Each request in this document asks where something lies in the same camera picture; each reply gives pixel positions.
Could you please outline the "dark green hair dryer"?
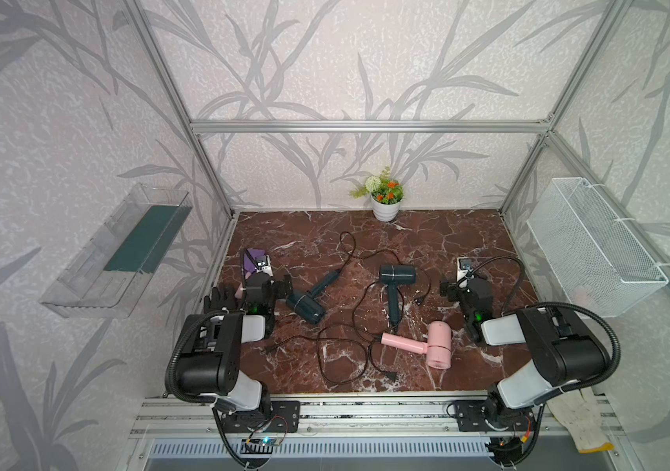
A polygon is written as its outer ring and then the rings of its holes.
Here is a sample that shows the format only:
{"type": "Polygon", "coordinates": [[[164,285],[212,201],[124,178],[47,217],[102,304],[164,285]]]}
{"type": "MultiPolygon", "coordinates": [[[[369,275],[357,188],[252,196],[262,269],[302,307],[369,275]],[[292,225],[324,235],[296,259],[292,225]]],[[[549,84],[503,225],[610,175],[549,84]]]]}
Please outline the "dark green hair dryer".
{"type": "Polygon", "coordinates": [[[339,278],[341,272],[341,269],[328,272],[306,292],[292,290],[291,294],[286,298],[287,307],[307,323],[317,325],[324,319],[326,314],[325,308],[319,303],[317,298],[324,293],[328,286],[339,278]]]}
{"type": "Polygon", "coordinates": [[[390,329],[396,330],[403,317],[399,286],[413,285],[417,280],[417,269],[411,265],[381,265],[378,280],[387,290],[390,329]]]}

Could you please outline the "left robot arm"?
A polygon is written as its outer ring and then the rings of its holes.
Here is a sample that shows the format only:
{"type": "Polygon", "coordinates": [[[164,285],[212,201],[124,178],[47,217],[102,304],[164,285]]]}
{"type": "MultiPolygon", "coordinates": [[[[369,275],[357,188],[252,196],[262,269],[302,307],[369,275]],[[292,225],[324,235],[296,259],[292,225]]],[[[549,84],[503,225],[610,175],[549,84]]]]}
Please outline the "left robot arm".
{"type": "Polygon", "coordinates": [[[289,275],[256,272],[241,285],[218,285],[203,311],[186,318],[166,367],[166,392],[184,402],[209,403],[220,412],[270,418],[268,387],[241,370],[242,345],[271,337],[274,307],[293,292],[289,275]]]}

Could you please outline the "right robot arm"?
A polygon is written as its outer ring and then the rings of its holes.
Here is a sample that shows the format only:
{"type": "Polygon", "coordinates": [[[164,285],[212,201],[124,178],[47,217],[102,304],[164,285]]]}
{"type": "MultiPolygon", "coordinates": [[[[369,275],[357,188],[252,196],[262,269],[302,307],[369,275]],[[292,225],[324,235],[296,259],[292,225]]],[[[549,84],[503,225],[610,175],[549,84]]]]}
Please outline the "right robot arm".
{"type": "Polygon", "coordinates": [[[514,432],[533,427],[538,422],[533,416],[536,406],[604,382],[621,362],[615,331],[582,306],[543,301],[495,317],[493,290],[480,272],[490,263],[457,258],[456,279],[442,280],[439,294],[460,306],[464,329],[477,345],[525,345],[530,359],[493,385],[483,400],[452,403],[450,414],[463,432],[514,432]]]}

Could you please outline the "pink hair dryer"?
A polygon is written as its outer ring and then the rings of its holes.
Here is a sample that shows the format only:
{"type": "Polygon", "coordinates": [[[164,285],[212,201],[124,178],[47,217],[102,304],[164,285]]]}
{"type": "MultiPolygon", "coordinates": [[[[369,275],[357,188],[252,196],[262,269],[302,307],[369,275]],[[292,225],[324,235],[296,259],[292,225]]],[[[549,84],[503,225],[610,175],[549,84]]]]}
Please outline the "pink hair dryer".
{"type": "Polygon", "coordinates": [[[416,341],[391,334],[383,334],[382,345],[395,347],[425,356],[426,365],[437,370],[447,370],[452,362],[452,329],[442,321],[432,322],[428,326],[426,341],[416,341]]]}

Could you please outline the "black green work glove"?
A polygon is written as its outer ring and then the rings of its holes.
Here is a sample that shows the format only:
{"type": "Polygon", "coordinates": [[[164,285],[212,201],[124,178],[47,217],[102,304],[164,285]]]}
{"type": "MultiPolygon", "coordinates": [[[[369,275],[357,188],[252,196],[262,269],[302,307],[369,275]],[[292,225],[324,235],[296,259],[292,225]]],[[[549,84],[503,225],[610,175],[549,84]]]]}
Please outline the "black green work glove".
{"type": "Polygon", "coordinates": [[[239,300],[236,290],[231,285],[218,285],[203,298],[203,314],[215,311],[236,311],[239,308],[239,300]]]}

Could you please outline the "white pot artificial flowers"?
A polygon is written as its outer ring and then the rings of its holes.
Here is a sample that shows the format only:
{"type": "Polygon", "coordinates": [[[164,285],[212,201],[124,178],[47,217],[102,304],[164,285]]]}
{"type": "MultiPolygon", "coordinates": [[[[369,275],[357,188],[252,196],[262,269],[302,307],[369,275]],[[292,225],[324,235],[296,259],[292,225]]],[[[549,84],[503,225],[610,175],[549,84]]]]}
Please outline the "white pot artificial flowers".
{"type": "Polygon", "coordinates": [[[383,223],[393,221],[404,198],[404,188],[392,178],[391,169],[385,167],[378,175],[369,175],[362,184],[350,191],[353,198],[368,197],[374,217],[383,223]]]}

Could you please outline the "white cloth glove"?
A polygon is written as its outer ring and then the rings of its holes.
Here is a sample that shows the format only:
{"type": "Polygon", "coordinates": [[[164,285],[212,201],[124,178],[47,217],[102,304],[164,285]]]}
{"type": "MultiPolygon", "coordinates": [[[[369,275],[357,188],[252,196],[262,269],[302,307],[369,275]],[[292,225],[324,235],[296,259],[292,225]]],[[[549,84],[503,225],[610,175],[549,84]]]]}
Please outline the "white cloth glove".
{"type": "Polygon", "coordinates": [[[568,430],[576,450],[581,455],[614,449],[614,445],[602,431],[602,416],[591,388],[566,392],[551,398],[547,406],[555,419],[568,430]]]}

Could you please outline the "clear plastic wall shelf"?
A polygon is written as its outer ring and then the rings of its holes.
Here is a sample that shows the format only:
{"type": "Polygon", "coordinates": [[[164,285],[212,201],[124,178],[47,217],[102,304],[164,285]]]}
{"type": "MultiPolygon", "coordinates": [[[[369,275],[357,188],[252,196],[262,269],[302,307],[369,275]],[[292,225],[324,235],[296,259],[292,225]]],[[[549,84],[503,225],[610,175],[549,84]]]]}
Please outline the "clear plastic wall shelf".
{"type": "Polygon", "coordinates": [[[40,304],[64,318],[129,317],[192,209],[187,190],[135,184],[40,304]]]}

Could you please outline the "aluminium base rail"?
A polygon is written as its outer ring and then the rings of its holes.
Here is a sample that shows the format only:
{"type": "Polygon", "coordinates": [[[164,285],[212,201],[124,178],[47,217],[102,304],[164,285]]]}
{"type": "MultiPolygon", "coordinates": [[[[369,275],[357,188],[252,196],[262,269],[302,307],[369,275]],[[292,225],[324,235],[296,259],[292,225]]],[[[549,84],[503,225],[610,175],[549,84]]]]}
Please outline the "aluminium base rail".
{"type": "Polygon", "coordinates": [[[221,458],[223,441],[250,458],[488,457],[505,439],[566,437],[551,412],[494,426],[482,414],[485,392],[282,394],[272,418],[244,424],[239,412],[213,419],[207,404],[145,400],[129,433],[142,458],[221,458]]]}

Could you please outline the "horizontal aluminium frame bar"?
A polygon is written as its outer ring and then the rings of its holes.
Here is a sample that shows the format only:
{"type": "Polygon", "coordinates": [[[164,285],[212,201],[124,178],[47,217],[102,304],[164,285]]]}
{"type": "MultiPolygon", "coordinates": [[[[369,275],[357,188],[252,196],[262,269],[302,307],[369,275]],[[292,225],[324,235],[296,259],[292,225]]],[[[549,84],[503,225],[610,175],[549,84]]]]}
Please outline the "horizontal aluminium frame bar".
{"type": "Polygon", "coordinates": [[[542,120],[197,120],[190,128],[205,133],[545,133],[542,120]]]}

